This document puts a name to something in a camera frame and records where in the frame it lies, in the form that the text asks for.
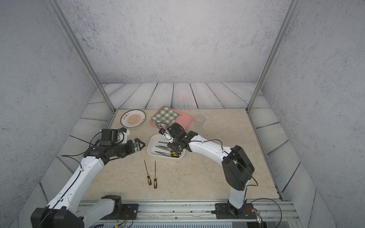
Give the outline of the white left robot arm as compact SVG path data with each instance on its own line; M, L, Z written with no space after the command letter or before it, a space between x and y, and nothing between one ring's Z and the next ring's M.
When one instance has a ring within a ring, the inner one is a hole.
M89 147L77 171L46 207L36 208L30 220L34 228L88 228L97 221L127 216L120 196L107 195L97 203L78 211L86 190L110 161L123 159L142 150L145 143L135 139L126 143Z

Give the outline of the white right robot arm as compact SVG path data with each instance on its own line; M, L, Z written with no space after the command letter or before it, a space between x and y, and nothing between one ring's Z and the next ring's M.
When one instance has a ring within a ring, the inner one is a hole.
M163 136L168 147L173 151L185 149L189 152L204 155L222 166L224 177L231 187L228 206L241 211L247 202L246 193L253 179L255 168L240 146L233 148L223 146L221 140L207 140L196 132L174 133L166 131Z

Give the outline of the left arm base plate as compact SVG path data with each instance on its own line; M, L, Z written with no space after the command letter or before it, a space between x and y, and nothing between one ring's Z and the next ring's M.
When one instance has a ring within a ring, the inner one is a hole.
M116 205L114 211L101 220L136 220L139 204Z

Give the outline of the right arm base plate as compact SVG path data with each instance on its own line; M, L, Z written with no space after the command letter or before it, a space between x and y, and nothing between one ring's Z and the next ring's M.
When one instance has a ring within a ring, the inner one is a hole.
M227 203L216 203L215 210L211 211L217 219L256 219L257 213L251 203L244 203L239 209Z

